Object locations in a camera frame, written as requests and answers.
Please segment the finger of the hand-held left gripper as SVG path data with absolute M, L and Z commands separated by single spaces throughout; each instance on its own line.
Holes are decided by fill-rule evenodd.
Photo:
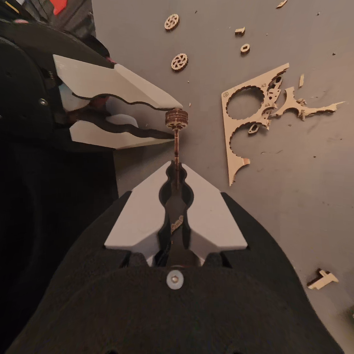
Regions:
M 59 78 L 81 99 L 104 95 L 131 105 L 145 104 L 155 110 L 183 109 L 167 92 L 120 64 L 111 69 L 55 54 L 53 59 Z
M 115 150 L 174 141 L 174 134 L 155 129 L 141 129 L 133 124 L 113 124 L 105 118 L 86 117 L 70 128 L 72 141 Z

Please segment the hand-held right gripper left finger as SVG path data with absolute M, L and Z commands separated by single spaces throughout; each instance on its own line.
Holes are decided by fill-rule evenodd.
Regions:
M 173 161 L 165 163 L 132 189 L 104 246 L 111 250 L 141 253 L 151 267 L 162 246 L 158 232 L 165 223 L 165 206 L 160 191 L 168 181 L 167 169 L 175 169 Z

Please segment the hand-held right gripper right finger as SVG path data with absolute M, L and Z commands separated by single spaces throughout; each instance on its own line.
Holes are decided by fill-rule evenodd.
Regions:
M 180 164 L 183 246 L 202 266 L 211 253 L 244 250 L 245 240 L 222 193 L 186 164 Z

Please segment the wooden wheel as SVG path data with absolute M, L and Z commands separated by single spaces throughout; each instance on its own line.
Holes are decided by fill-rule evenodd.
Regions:
M 165 114 L 165 124 L 174 133 L 174 162 L 175 162 L 175 184 L 179 189 L 180 168 L 179 168 L 179 133 L 188 126 L 188 113 L 182 109 L 175 108 Z

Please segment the small spoked wooden disc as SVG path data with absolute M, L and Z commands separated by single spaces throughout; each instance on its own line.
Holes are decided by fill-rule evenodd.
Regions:
M 166 19 L 165 23 L 164 23 L 164 28 L 166 31 L 170 32 L 173 29 L 175 29 L 178 25 L 179 25 L 179 15 L 174 13 L 171 14 L 170 16 L 168 16 L 168 18 Z
M 188 56 L 185 53 L 176 55 L 171 61 L 171 69 L 174 72 L 182 71 L 188 65 Z

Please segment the person's black-clothed body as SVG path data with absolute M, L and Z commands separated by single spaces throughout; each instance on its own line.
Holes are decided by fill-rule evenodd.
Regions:
M 118 198 L 113 152 L 1 134 L 0 349 L 36 311 L 65 254 Z

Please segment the plywood scrap sheet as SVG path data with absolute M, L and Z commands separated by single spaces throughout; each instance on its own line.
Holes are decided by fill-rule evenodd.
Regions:
M 281 117 L 287 110 L 295 110 L 297 116 L 304 121 L 307 117 L 317 113 L 334 113 L 338 109 L 338 106 L 344 103 L 343 101 L 320 108 L 310 108 L 306 105 L 304 100 L 296 100 L 294 97 L 294 87 L 289 87 L 285 90 L 285 103 L 278 108 L 276 102 L 281 93 L 280 86 L 282 84 L 282 75 L 289 67 L 290 64 L 286 63 L 222 93 L 221 99 L 229 186 L 232 186 L 238 170 L 250 164 L 248 158 L 240 157 L 233 152 L 230 145 L 233 135 L 239 128 L 252 124 L 255 126 L 263 126 L 268 130 L 270 126 L 269 117 Z M 229 101 L 238 92 L 252 88 L 259 89 L 263 95 L 263 101 L 257 112 L 245 119 L 233 119 L 230 117 L 228 113 Z

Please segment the small wooden bracket part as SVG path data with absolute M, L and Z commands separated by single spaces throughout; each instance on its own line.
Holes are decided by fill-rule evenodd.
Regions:
M 318 269 L 317 278 L 310 281 L 307 284 L 307 287 L 310 290 L 321 290 L 323 287 L 329 285 L 332 282 L 339 283 L 339 280 L 331 272 L 327 272 L 323 269 Z

